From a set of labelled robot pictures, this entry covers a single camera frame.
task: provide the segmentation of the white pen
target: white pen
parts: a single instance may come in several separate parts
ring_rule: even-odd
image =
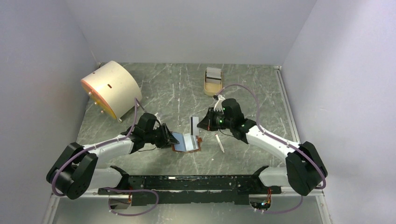
[[[223,147],[223,144],[220,141],[219,135],[215,134],[215,136],[216,136],[217,142],[219,143],[220,149],[223,151],[223,153],[225,153],[224,152],[224,147]]]

